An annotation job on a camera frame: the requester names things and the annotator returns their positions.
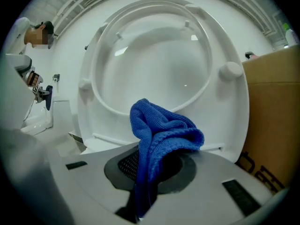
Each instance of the white wall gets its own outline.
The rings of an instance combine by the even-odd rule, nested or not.
[[[70,99],[77,135],[80,135],[77,124],[77,83],[85,53],[84,47],[112,13],[135,1],[138,0],[105,0],[75,21],[56,44],[52,60],[53,72],[61,75],[60,95]],[[258,56],[273,52],[271,43],[249,18],[236,8],[220,0],[188,1],[205,9],[224,27],[242,61],[246,59],[245,52],[248,51]]]
[[[32,59],[32,66],[42,76],[44,81],[41,85],[46,89],[47,85],[51,84],[54,75],[52,59],[55,55],[55,44],[53,44],[51,49],[32,48],[31,44],[28,44],[25,55],[28,55]],[[45,101],[38,104],[34,102],[29,117],[38,115],[43,107],[46,107]]]

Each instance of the cable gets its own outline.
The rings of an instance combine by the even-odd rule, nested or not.
[[[29,113],[27,114],[27,116],[26,116],[26,118],[23,120],[23,122],[25,122],[25,121],[28,119],[28,116],[29,116],[29,114],[30,114],[30,112],[31,112],[31,109],[32,109],[33,102],[34,102],[34,100],[32,101],[32,104],[31,104],[30,109],[29,109]]]

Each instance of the bottle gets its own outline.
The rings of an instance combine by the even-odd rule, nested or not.
[[[283,24],[283,28],[285,30],[285,38],[289,46],[293,46],[300,43],[297,34],[292,29],[290,29],[287,23]]]

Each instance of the gray surface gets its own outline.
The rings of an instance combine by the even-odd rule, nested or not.
[[[104,174],[104,166],[110,158],[133,146],[135,144],[99,153],[65,157],[64,162],[88,163],[71,170],[71,176],[99,204],[114,213],[126,205],[129,192],[114,188]],[[231,179],[236,179],[261,205],[271,198],[270,191],[262,183],[226,159],[202,151],[188,155],[197,165],[195,179],[180,193],[159,195],[143,223],[183,224],[187,220],[205,221],[205,224],[236,222],[244,216],[222,186],[223,181]]]
[[[5,55],[0,57],[0,127],[11,130],[21,129],[26,113],[34,101],[34,94],[14,68],[14,58],[16,57]],[[17,61],[21,58],[21,62],[28,57],[17,58]]]
[[[110,157],[135,144],[61,158],[56,149],[46,149],[29,135],[1,129],[0,135],[1,160],[12,185],[46,224],[130,224],[112,214],[126,203],[128,193],[116,190],[103,168]],[[263,184],[224,158],[206,152],[189,156],[197,163],[194,181],[180,193],[159,195],[143,224],[249,224],[248,218],[240,220],[242,213],[221,185],[229,179],[236,179],[260,204],[271,198]],[[82,160],[88,165],[67,170],[65,163]],[[279,201],[274,197],[251,215],[251,224]]]
[[[41,144],[48,148],[55,148],[61,157],[67,157],[71,155],[79,155],[85,151],[86,146],[83,143],[75,141],[69,134],[57,134],[55,131],[51,133],[52,128],[35,135]],[[47,140],[45,133],[51,133],[47,135],[51,139]]]

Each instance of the toilet lid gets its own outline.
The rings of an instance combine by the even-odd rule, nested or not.
[[[176,112],[207,86],[211,50],[203,27],[187,9],[149,1],[107,25],[91,66],[94,94],[112,113],[129,116],[142,98]]]
[[[249,119],[237,52],[218,22],[183,0],[129,4],[100,26],[85,54],[78,119],[93,151],[137,142],[130,107],[139,99],[190,118],[203,150],[235,162]]]

